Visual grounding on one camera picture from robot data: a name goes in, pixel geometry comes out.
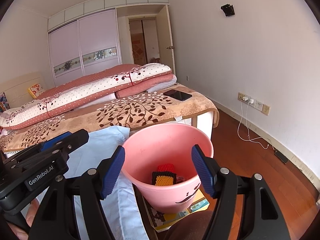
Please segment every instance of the floral blanket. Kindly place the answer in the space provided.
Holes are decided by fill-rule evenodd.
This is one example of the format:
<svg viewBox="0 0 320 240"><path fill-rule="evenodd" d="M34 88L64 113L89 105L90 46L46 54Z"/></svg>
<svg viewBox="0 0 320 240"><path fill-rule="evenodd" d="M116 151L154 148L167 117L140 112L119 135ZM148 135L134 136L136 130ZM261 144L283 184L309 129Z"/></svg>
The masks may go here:
<svg viewBox="0 0 320 240"><path fill-rule="evenodd" d="M163 95L170 89L189 93L192 97L181 102ZM7 136L0 138L0 150L4 153L22 150L67 131L86 129L92 132L112 125L137 130L157 123L174 121L175 117L182 116L183 119L187 119L210 111L214 112L213 127L216 127L219 112L212 101L183 85L175 84L153 94L145 92L71 110L19 130L10 130Z"/></svg>

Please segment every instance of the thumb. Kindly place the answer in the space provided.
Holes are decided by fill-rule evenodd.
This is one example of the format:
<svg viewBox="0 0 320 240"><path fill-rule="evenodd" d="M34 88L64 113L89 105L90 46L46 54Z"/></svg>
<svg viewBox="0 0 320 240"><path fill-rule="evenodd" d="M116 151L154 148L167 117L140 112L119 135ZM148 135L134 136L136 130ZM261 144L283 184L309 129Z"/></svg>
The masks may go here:
<svg viewBox="0 0 320 240"><path fill-rule="evenodd" d="M35 219L39 206L39 201L36 198L30 203L30 207L26 215L26 221L30 227L32 226L33 220Z"/></svg>
<svg viewBox="0 0 320 240"><path fill-rule="evenodd" d="M8 223L8 225L19 240L28 240L28 234L25 231L11 223Z"/></svg>

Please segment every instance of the open door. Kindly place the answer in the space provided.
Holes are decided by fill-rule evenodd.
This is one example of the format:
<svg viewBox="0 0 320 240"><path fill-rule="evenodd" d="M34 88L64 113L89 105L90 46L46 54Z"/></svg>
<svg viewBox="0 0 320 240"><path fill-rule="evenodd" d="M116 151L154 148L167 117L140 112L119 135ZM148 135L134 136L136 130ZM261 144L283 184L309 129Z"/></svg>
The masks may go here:
<svg viewBox="0 0 320 240"><path fill-rule="evenodd" d="M160 63L169 66L173 74L176 74L174 66L174 54L169 19L168 6L165 5L156 16Z"/></svg>

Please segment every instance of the wall-mounted device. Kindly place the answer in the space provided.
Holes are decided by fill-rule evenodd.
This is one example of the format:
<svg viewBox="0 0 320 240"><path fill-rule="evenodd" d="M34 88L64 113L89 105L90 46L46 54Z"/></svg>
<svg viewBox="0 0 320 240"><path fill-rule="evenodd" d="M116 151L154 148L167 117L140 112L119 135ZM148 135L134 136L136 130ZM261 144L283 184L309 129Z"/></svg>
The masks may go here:
<svg viewBox="0 0 320 240"><path fill-rule="evenodd" d="M224 6L221 6L221 10L225 13L226 16L235 15L235 10L233 8L233 5L226 4Z"/></svg>

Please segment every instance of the black phone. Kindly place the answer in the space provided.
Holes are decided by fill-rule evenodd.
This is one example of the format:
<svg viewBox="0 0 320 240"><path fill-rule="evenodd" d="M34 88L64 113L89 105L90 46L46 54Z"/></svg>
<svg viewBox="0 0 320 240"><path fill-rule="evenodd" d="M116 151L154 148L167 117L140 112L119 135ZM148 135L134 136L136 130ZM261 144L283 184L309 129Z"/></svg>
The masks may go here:
<svg viewBox="0 0 320 240"><path fill-rule="evenodd" d="M175 89L171 89L167 92L164 92L163 94L165 96L172 97L172 98L177 99L179 101L185 101L185 100L192 97L192 95L190 95L190 94L187 94L187 93L181 92L181 91L177 91Z"/></svg>

